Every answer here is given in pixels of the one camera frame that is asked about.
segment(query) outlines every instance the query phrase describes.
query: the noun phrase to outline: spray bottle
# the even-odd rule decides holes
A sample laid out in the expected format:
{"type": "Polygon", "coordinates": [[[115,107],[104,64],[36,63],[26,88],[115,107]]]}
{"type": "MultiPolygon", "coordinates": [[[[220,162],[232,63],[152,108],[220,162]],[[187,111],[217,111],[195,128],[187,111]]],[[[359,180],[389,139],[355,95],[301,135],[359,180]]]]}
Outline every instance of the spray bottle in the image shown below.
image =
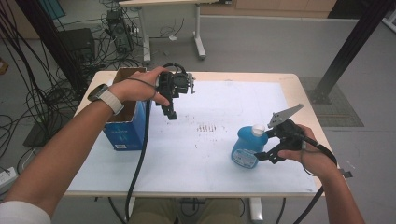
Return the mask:
{"type": "Polygon", "coordinates": [[[265,144],[268,142],[268,135],[265,133],[265,126],[256,124],[239,129],[238,140],[233,146],[231,159],[238,165],[248,169],[254,168],[259,160],[255,153],[263,152],[265,144]]]}

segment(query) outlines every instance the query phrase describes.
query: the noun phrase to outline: hand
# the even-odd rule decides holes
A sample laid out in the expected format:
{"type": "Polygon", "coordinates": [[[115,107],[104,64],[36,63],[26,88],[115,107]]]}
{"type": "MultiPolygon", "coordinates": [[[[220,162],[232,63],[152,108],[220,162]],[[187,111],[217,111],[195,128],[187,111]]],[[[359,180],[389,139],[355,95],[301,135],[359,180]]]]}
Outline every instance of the hand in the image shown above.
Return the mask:
{"type": "MultiPolygon", "coordinates": [[[[312,130],[304,125],[298,125],[304,130],[304,134],[316,140],[312,130]]],[[[332,175],[339,175],[337,166],[319,149],[306,144],[306,149],[301,151],[280,150],[277,155],[281,158],[298,161],[305,169],[317,176],[319,179],[330,178],[332,175]]]]}
{"type": "Polygon", "coordinates": [[[146,73],[135,72],[122,82],[113,84],[110,91],[116,95],[121,102],[124,101],[145,101],[151,99],[160,105],[169,105],[169,101],[155,90],[155,82],[161,72],[168,70],[163,67],[156,67],[146,73]]]}

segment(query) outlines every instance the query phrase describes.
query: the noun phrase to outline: black pole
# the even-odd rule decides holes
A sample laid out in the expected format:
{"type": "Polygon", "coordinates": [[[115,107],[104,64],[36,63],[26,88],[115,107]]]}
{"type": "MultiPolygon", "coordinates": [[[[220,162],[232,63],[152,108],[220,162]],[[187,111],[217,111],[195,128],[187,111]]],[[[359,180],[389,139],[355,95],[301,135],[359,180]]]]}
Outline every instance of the black pole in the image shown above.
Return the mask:
{"type": "Polygon", "coordinates": [[[85,91],[88,89],[88,83],[59,38],[58,31],[52,19],[38,0],[16,0],[16,2],[46,45],[55,62],[64,72],[64,75],[77,94],[77,98],[81,100],[85,91]]]}
{"type": "Polygon", "coordinates": [[[314,90],[308,92],[311,103],[330,104],[328,96],[335,83],[344,74],[347,67],[361,50],[361,47],[363,47],[375,28],[385,17],[393,1],[372,1],[372,4],[361,15],[343,47],[338,51],[319,84],[314,90]]]}

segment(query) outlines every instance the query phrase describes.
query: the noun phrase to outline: bottle cap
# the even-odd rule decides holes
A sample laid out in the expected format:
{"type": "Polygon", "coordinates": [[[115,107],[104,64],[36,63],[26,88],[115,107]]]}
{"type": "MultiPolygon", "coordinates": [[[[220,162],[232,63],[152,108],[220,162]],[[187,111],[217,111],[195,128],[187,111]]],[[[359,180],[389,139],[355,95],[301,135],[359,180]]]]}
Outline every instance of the bottle cap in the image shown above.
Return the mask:
{"type": "Polygon", "coordinates": [[[255,124],[251,128],[251,133],[256,137],[261,137],[265,132],[265,126],[262,124],[255,124]]]}

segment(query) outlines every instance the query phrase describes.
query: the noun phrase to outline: sleeve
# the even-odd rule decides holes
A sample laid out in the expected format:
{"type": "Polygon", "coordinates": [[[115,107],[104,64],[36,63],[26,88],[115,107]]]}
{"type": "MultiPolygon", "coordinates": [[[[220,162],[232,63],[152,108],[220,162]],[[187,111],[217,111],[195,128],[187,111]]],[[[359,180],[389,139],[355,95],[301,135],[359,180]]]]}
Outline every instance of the sleeve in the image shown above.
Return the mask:
{"type": "Polygon", "coordinates": [[[50,224],[50,216],[41,208],[24,202],[0,204],[2,224],[50,224]]]}

